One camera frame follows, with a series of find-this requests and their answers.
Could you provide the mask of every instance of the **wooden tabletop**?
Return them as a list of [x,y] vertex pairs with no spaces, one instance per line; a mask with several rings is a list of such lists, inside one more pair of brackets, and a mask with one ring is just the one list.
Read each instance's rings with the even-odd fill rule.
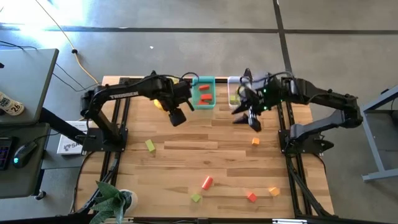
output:
[[[120,77],[104,77],[102,84],[118,84]],[[296,123],[312,122],[309,106],[292,105]],[[114,101],[103,106],[111,119]],[[187,121],[173,127],[168,114],[144,97],[131,98],[127,128],[127,147],[119,166],[118,189],[129,189],[138,196],[138,205],[125,217],[293,217],[292,198],[285,157],[280,153],[276,110],[259,117],[262,131],[248,125],[232,125],[234,116],[228,107],[226,84],[217,84],[213,110],[190,111],[181,105]],[[123,106],[119,110],[119,120]],[[252,146],[252,138],[260,145]],[[145,141],[151,139],[155,152]],[[104,153],[94,153],[86,162],[76,199],[80,208],[96,189]],[[326,211],[333,213],[322,163],[311,154],[303,154],[308,188]],[[208,190],[201,189],[207,176],[213,178]],[[280,188],[272,197],[269,188]],[[304,211],[298,189],[300,208]],[[254,192],[257,200],[246,198]],[[192,194],[202,195],[195,203]]]

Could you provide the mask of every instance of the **clear container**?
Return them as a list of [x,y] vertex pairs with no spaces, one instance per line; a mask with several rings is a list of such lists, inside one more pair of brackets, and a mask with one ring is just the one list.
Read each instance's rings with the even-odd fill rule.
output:
[[228,77],[228,105],[231,109],[235,109],[241,104],[241,99],[237,94],[241,85],[239,79],[240,77]]

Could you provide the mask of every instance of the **potted plant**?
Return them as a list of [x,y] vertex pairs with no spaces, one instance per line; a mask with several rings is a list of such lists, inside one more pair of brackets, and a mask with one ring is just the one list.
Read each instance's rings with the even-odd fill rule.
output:
[[91,209],[98,211],[90,224],[99,224],[107,218],[116,217],[116,223],[120,224],[124,218],[126,210],[132,209],[137,205],[137,195],[130,190],[118,190],[111,184],[96,182],[101,197],[96,197],[96,205]]

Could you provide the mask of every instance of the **concrete floor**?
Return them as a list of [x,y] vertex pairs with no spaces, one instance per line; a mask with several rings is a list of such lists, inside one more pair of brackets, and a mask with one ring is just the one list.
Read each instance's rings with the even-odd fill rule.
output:
[[[61,25],[68,26],[277,28],[272,0],[40,2]],[[53,24],[34,1],[27,1],[22,8],[14,1],[0,4],[4,4],[0,22],[35,25],[21,31],[0,30],[0,40],[58,48],[58,64],[83,86],[93,84],[76,64],[61,32],[38,30]],[[279,4],[286,29],[398,28],[395,0],[382,3],[378,0],[279,0]],[[146,75],[151,70],[174,75],[193,71],[216,76],[241,75],[246,67],[255,73],[284,70],[278,34],[67,34],[87,70],[98,80],[104,75]],[[289,34],[287,45],[297,77],[310,80],[320,88],[356,95],[360,104],[398,84],[396,35]],[[56,68],[55,73],[73,84],[59,69]],[[79,97],[80,93],[53,78],[45,107],[63,119],[78,119]],[[314,119],[331,112],[317,105],[311,109]],[[362,181],[361,174],[376,171],[363,128],[335,129],[324,134],[335,143],[324,156],[335,213],[344,218],[396,223],[398,178],[367,184]],[[46,171],[42,188],[48,195],[39,202],[31,197],[0,200],[0,219],[67,214],[77,170]]]

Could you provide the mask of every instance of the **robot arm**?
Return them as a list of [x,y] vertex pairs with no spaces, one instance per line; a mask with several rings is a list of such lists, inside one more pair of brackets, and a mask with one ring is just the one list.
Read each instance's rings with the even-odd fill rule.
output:
[[316,103],[336,109],[331,116],[312,122],[310,124],[292,125],[290,138],[298,141],[306,139],[309,135],[319,133],[339,126],[344,128],[355,128],[362,123],[362,116],[355,96],[349,94],[339,94],[332,90],[322,90],[315,87],[309,81],[301,78],[290,77],[279,80],[277,74],[266,74],[264,78],[252,80],[246,70],[244,77],[247,81],[242,83],[243,91],[238,90],[241,96],[241,104],[232,114],[248,110],[249,116],[237,119],[234,123],[247,123],[255,131],[260,131],[260,122],[256,116],[261,115],[265,110],[271,108],[282,101],[290,101],[307,105]]
[[184,113],[178,106],[188,103],[193,111],[193,106],[188,101],[191,98],[191,85],[184,79],[174,83],[169,75],[158,75],[153,71],[135,83],[123,83],[118,85],[97,86],[94,90],[87,91],[81,97],[80,114],[86,119],[92,119],[103,132],[104,141],[118,142],[120,134],[118,127],[109,122],[102,113],[101,108],[109,100],[145,96],[150,100],[159,100],[165,111],[169,112],[169,118],[173,126],[185,122]]

